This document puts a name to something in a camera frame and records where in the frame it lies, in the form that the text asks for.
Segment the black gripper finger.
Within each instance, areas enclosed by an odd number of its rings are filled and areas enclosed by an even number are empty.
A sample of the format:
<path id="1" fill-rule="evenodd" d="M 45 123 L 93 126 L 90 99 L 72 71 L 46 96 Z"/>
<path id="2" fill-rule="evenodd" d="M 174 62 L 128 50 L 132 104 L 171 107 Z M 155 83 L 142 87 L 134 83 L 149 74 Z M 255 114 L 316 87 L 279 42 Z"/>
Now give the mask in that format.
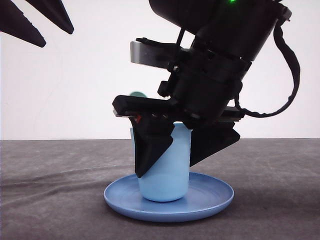
<path id="1" fill-rule="evenodd" d="M 11 1 L 0 1 L 0 31 L 43 48 L 46 41 L 41 33 Z"/>
<path id="2" fill-rule="evenodd" d="M 42 15 L 68 34 L 74 32 L 74 26 L 61 0 L 26 0 Z"/>

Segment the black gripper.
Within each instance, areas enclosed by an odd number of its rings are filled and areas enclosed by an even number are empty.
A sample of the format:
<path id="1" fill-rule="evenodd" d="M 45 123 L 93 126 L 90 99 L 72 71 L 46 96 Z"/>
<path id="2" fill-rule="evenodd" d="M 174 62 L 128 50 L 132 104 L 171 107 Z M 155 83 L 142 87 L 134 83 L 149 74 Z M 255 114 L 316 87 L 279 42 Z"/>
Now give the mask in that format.
<path id="1" fill-rule="evenodd" d="M 165 115 L 179 121 L 215 121 L 240 92 L 242 79 L 251 64 L 250 60 L 214 52 L 195 40 L 189 55 L 159 85 L 158 94 L 169 99 L 116 96 L 112 102 L 115 115 L 131 118 L 137 177 L 145 175 L 173 143 L 173 121 L 144 115 Z M 240 135 L 234 126 L 234 122 L 218 122 L 193 129 L 189 166 L 236 143 Z"/>

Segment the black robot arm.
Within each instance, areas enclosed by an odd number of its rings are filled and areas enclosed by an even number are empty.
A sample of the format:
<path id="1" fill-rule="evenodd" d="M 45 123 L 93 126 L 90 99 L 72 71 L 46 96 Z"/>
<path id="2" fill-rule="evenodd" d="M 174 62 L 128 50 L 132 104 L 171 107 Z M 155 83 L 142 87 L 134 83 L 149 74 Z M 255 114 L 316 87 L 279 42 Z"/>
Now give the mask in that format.
<path id="1" fill-rule="evenodd" d="M 175 122 L 191 130 L 191 166 L 240 139 L 234 130 L 244 116 L 266 118 L 242 108 L 242 79 L 273 35 L 287 62 L 293 90 L 279 111 L 293 102 L 300 85 L 300 64 L 283 38 L 282 25 L 292 15 L 279 0 L 151 0 L 151 9 L 180 28 L 175 43 L 137 38 L 130 60 L 166 69 L 160 99 L 117 96 L 118 117 L 130 119 L 135 142 L 135 173 L 141 178 L 173 143 Z"/>

